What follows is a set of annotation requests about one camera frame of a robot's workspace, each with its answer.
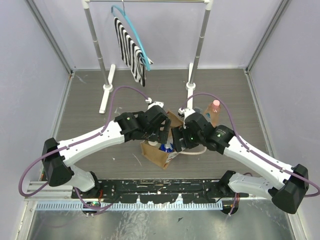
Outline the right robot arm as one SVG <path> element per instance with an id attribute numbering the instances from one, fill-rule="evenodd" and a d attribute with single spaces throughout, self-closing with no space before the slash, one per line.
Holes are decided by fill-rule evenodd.
<path id="1" fill-rule="evenodd" d="M 174 149 L 181 153 L 199 145 L 208 151 L 232 158 L 259 177 L 228 170 L 220 178 L 217 190 L 225 197 L 235 193 L 249 194 L 272 201 L 280 210 L 295 214 L 309 189 L 308 169 L 281 162 L 250 145 L 225 125 L 212 126 L 192 108 L 179 109 L 182 125 L 172 129 Z"/>

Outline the clear bottle grey cap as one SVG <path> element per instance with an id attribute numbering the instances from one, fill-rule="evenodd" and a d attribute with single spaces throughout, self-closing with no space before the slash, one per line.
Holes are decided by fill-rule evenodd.
<path id="1" fill-rule="evenodd" d="M 193 109 L 195 112 L 197 112 L 197 113 L 202 113 L 202 111 L 201 111 L 201 109 L 200 108 L 197 108 L 197 107 L 195 107 L 194 109 Z"/>

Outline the white cap green bottle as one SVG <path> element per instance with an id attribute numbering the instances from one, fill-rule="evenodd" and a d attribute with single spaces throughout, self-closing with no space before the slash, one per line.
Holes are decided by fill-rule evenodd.
<path id="1" fill-rule="evenodd" d="M 155 141 L 148 141 L 148 144 L 154 147 L 159 145 L 159 143 Z"/>

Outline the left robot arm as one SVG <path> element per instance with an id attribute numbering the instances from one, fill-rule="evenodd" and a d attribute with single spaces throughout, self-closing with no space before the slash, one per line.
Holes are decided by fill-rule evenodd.
<path id="1" fill-rule="evenodd" d="M 100 184 L 93 172 L 84 171 L 75 164 L 102 149 L 129 141 L 145 140 L 165 144 L 169 136 L 171 120 L 159 105 L 147 111 L 125 112 L 106 126 L 81 136 L 57 142 L 45 141 L 42 160 L 50 187 L 72 186 L 88 198 L 100 193 Z"/>

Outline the orange blue spray bottle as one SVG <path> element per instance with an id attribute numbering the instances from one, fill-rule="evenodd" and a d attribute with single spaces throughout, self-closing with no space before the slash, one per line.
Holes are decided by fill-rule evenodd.
<path id="1" fill-rule="evenodd" d="M 165 153 L 172 153 L 174 151 L 173 144 L 170 142 L 161 144 L 159 149 Z"/>

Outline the brown canvas tote bag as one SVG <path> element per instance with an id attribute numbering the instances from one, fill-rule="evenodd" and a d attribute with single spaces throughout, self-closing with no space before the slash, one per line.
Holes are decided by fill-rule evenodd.
<path id="1" fill-rule="evenodd" d="M 172 137 L 172 131 L 171 129 L 174 127 L 179 127 L 183 124 L 183 122 L 171 111 L 167 112 L 167 115 L 169 119 L 171 120 L 170 123 L 170 130 L 169 135 L 167 139 L 167 143 L 171 143 L 173 145 L 173 137 Z M 169 165 L 169 163 L 178 155 L 182 156 L 195 156 L 195 155 L 201 155 L 206 152 L 207 148 L 203 147 L 200 151 L 185 151 L 185 149 L 181 152 L 177 152 L 173 149 L 173 152 L 167 153 L 160 150 L 161 144 L 158 143 L 157 146 L 151 146 L 149 145 L 148 141 L 142 141 L 140 143 L 142 155 L 147 158 L 150 162 L 156 164 L 157 166 L 161 167 L 162 169 L 166 169 Z"/>

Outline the pink cap peach bottle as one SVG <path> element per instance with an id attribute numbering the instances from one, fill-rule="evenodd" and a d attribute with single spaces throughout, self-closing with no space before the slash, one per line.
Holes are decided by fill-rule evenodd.
<path id="1" fill-rule="evenodd" d="M 204 116 L 210 120 L 213 127 L 217 127 L 219 123 L 219 117 L 221 112 L 221 103 L 219 100 L 214 100 L 211 102 L 206 110 L 204 111 Z"/>

